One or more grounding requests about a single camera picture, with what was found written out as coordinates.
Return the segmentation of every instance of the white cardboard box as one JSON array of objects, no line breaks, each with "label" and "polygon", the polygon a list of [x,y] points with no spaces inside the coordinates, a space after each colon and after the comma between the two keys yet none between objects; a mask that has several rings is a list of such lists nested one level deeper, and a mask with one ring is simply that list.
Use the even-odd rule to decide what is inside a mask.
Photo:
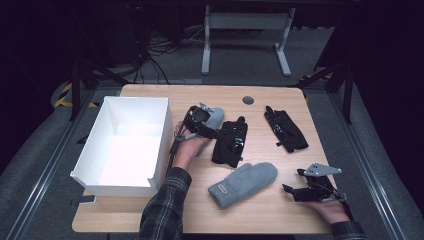
[{"label": "white cardboard box", "polygon": [[105,97],[71,177],[96,196],[152,197],[172,139],[167,98]]}]

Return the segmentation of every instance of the gray object in hand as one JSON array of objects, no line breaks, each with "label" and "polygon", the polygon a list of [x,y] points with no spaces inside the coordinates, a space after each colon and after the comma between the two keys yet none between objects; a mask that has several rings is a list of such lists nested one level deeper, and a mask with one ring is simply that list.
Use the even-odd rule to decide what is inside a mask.
[{"label": "gray object in hand", "polygon": [[209,187],[208,191],[219,208],[225,209],[256,194],[274,182],[277,175],[278,170],[271,163],[258,163],[254,166],[245,163],[224,180]]}]

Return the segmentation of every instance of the person's hand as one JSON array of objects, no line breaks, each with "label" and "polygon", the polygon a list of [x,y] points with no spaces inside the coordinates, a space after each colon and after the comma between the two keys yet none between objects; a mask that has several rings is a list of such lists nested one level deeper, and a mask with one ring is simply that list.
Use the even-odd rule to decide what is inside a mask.
[{"label": "person's hand", "polygon": [[[178,132],[182,125],[182,122],[179,122],[175,126],[175,131]],[[191,134],[191,132],[182,126],[182,136],[187,136]],[[197,153],[201,150],[201,148],[210,141],[209,138],[205,138],[202,136],[196,136],[194,138],[182,141],[177,149],[177,153],[175,155],[173,167],[180,167],[182,169],[188,170],[191,160],[197,155]]]},{"label": "person's hand", "polygon": [[329,224],[350,221],[343,205],[339,201],[303,202],[303,204],[317,210]]}]

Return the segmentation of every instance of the dark background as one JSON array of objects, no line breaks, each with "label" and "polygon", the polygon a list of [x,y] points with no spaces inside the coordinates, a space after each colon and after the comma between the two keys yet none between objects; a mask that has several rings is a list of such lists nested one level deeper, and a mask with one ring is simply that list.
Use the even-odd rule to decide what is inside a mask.
[{"label": "dark background", "polygon": [[[146,9],[152,26],[174,41],[182,29],[203,21],[202,6],[149,5]],[[358,22],[336,28],[320,62],[325,67],[339,61],[350,40],[366,32],[366,44],[355,55],[355,83],[386,152],[421,212],[423,10],[408,1],[385,1],[381,8],[368,9]],[[331,27],[340,24],[344,11],[348,10],[300,8],[293,27]],[[129,36],[133,28],[125,4],[1,1],[1,172],[52,113],[52,93],[70,76],[75,59],[84,56],[104,67],[131,63],[137,47],[127,42]]]}]

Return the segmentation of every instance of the gray carpet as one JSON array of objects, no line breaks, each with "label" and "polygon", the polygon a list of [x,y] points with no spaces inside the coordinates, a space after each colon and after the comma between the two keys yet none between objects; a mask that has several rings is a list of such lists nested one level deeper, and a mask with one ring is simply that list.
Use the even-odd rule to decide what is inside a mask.
[{"label": "gray carpet", "polygon": [[[256,37],[235,32],[215,34],[212,39],[211,68],[208,76],[200,74],[203,52],[200,42],[194,42],[172,54],[162,54],[154,59],[163,68],[171,83],[175,84],[286,86],[297,83],[300,76],[313,73],[313,66],[331,31],[302,29],[290,32],[285,49],[292,70],[292,76],[289,78],[282,76],[278,65],[272,44],[278,41],[279,33],[272,31],[262,32]],[[141,73],[145,83],[156,83],[157,73],[152,64],[145,63]],[[134,79],[134,75],[128,76],[127,79]],[[160,76],[159,82],[164,83],[163,76]],[[353,147],[346,129],[352,130],[357,137],[366,161],[389,199],[392,215],[401,226],[404,239],[422,239],[424,223],[420,211],[393,169],[359,93],[355,89],[352,101],[353,124],[346,126],[339,114],[342,92],[335,96],[329,95],[323,90],[324,84],[325,81],[319,81],[307,87],[304,92],[308,97],[308,106],[330,165],[343,169],[343,174],[336,175],[335,179],[339,190],[349,193],[349,204],[355,220],[361,222],[370,239],[395,239],[375,203],[367,176],[362,175],[357,149]],[[52,96],[53,101],[61,90],[62,86]],[[117,95],[118,91],[118,87],[104,81],[91,101],[102,102],[104,96]],[[83,188],[69,177],[69,173],[83,148],[77,141],[89,133],[98,110],[99,108],[88,108],[83,113],[42,201],[36,206],[34,214],[29,216],[26,228],[21,231],[21,239],[106,239],[105,234],[75,233],[71,228],[76,208],[71,207],[70,202],[82,194]],[[55,148],[69,124],[70,113],[70,108],[56,108],[22,146],[1,176],[0,239],[5,239],[12,229],[32,188],[55,153]],[[111,239],[134,237],[135,234],[111,235]],[[296,235],[295,238],[332,239],[330,235]]]}]

